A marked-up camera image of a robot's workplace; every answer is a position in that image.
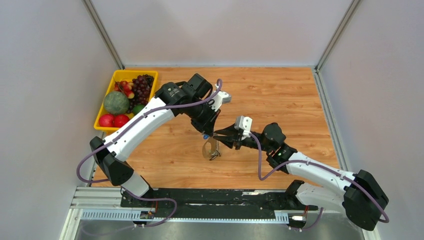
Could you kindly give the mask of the silver carabiner keyring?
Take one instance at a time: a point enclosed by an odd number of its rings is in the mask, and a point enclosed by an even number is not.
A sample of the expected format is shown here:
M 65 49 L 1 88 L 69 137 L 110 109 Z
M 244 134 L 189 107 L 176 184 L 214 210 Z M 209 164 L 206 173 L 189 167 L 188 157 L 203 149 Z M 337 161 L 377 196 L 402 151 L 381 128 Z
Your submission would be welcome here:
M 204 145 L 202 146 L 202 155 L 205 159 L 209 161 L 211 158 L 211 149 L 212 149 L 212 144 L 214 143 L 214 140 L 215 139 L 213 137 L 209 137 L 204 143 Z

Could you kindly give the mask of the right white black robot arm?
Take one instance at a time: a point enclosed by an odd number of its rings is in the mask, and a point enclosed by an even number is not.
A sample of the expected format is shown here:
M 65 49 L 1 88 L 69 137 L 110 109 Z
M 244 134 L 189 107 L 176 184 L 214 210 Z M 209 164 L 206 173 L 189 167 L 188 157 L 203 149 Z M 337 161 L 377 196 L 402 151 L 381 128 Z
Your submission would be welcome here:
M 292 209 L 305 205 L 339 212 L 367 231 L 373 231 L 379 222 L 390 221 L 385 212 L 389 198 L 371 173 L 363 169 L 357 173 L 345 171 L 306 156 L 286 144 L 286 136 L 275 122 L 261 133 L 251 131 L 247 123 L 235 123 L 216 130 L 213 137 L 230 149 L 257 149 L 261 181 L 282 171 L 316 183 L 312 186 L 295 180 L 290 184 L 285 201 Z

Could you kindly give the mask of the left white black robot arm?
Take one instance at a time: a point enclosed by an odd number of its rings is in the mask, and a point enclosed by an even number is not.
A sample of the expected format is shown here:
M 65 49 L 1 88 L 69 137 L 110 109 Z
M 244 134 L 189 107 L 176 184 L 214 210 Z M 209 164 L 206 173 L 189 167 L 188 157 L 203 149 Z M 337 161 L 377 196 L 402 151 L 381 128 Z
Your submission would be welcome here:
M 154 98 L 129 122 L 105 139 L 90 141 L 92 156 L 113 186 L 121 186 L 133 194 L 140 207 L 153 201 L 150 185 L 128 163 L 127 158 L 151 133 L 179 114 L 190 117 L 192 126 L 201 134 L 212 136 L 224 96 L 223 81 L 218 79 L 216 90 L 201 75 L 189 81 L 168 82 Z

